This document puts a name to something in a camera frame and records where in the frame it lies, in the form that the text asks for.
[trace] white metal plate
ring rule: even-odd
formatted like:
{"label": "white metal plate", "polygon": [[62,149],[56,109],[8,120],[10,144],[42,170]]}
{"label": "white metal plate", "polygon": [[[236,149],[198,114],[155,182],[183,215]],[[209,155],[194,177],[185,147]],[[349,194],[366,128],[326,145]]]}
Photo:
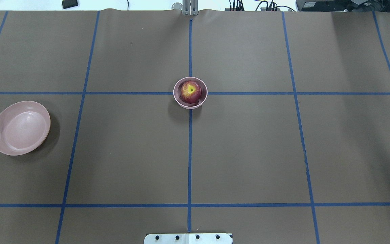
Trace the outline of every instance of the white metal plate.
{"label": "white metal plate", "polygon": [[233,244],[230,233],[149,234],[144,244]]}

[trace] shallow pink dish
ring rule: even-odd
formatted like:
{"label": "shallow pink dish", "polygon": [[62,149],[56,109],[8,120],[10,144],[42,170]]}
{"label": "shallow pink dish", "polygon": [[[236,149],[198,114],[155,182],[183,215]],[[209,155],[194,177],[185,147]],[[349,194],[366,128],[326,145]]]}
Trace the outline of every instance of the shallow pink dish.
{"label": "shallow pink dish", "polygon": [[17,102],[0,113],[0,152],[10,156],[29,153],[46,139],[51,118],[43,105]]}
{"label": "shallow pink dish", "polygon": [[[183,102],[181,100],[181,98],[180,98],[180,95],[181,95],[181,85],[183,84],[183,82],[186,82],[186,81],[189,81],[189,80],[193,80],[193,81],[197,82],[199,86],[201,86],[202,93],[201,93],[201,98],[198,101],[198,103],[194,103],[194,104],[186,103],[186,102]],[[174,90],[172,92],[176,102],[181,107],[186,108],[186,109],[194,109],[194,108],[198,108],[199,106],[201,106],[204,103],[205,99],[207,98],[207,94],[208,93],[209,92],[207,90],[207,86],[205,85],[205,83],[202,80],[198,79],[197,77],[184,77],[183,79],[179,80],[175,84]]]}

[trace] small pink bowl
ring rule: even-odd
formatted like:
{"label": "small pink bowl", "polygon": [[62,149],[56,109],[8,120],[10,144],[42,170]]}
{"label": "small pink bowl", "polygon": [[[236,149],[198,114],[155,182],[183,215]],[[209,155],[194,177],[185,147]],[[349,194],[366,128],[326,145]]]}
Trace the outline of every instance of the small pink bowl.
{"label": "small pink bowl", "polygon": [[[198,103],[194,103],[194,104],[186,103],[186,102],[183,102],[180,98],[181,85],[183,84],[183,82],[186,82],[189,80],[193,80],[193,81],[197,82],[197,84],[199,86],[201,86],[202,93],[201,93],[201,98],[199,99]],[[174,99],[181,107],[186,108],[186,109],[194,109],[194,108],[198,108],[199,106],[201,106],[204,103],[205,99],[207,98],[208,91],[207,91],[207,86],[205,85],[205,83],[202,80],[200,80],[196,77],[184,77],[183,79],[179,80],[175,84],[174,91],[172,93],[174,94]]]}

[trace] white surface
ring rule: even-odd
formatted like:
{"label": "white surface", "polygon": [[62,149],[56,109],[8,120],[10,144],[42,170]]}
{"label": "white surface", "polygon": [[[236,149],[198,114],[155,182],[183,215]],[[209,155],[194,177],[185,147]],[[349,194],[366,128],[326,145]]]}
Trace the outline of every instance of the white surface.
{"label": "white surface", "polygon": [[[169,10],[171,6],[181,0],[129,0],[129,10]],[[79,6],[63,9],[60,0],[0,0],[0,11],[34,11],[34,10],[64,10],[64,11],[88,11],[103,10],[107,8],[127,10],[126,0],[78,0]],[[245,11],[254,11],[259,2],[253,0],[243,0]],[[285,5],[296,10],[295,0],[278,0],[275,3]],[[198,9],[213,9],[224,11],[230,3],[228,0],[198,0]]]}
{"label": "white surface", "polygon": [[43,105],[17,102],[0,113],[0,152],[10,156],[29,153],[48,136],[51,119]]}
{"label": "white surface", "polygon": [[227,233],[176,233],[176,234],[150,234],[144,238],[144,244],[232,244],[232,234]]}

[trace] black cable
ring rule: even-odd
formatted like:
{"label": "black cable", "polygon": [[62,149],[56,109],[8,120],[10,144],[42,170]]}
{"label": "black cable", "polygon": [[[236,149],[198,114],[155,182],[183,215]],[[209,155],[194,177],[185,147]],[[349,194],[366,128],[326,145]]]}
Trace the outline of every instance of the black cable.
{"label": "black cable", "polygon": [[273,6],[273,8],[275,7],[275,5],[277,5],[275,2],[268,2],[268,1],[258,1],[258,2],[260,2],[259,4],[258,4],[258,6],[257,6],[257,8],[255,9],[255,11],[257,11],[258,10],[258,7],[260,7],[260,5],[262,4],[262,3],[266,3],[266,11],[268,10],[268,9],[272,9],[272,6]]}
{"label": "black cable", "polygon": [[236,8],[237,11],[242,11],[242,3],[240,0],[237,0],[237,8]]}
{"label": "black cable", "polygon": [[286,8],[288,8],[288,9],[291,9],[291,11],[295,12],[294,9],[290,8],[289,6],[284,6],[284,5],[276,6],[276,7],[275,7],[275,11],[278,11],[278,8],[279,8],[279,7],[286,7]]}
{"label": "black cable", "polygon": [[260,1],[260,3],[258,4],[257,8],[255,9],[255,11],[257,11],[258,8],[260,7],[260,5],[261,5],[262,3],[264,3],[264,2],[266,2],[266,6],[269,5],[269,3],[268,3],[267,1]]}

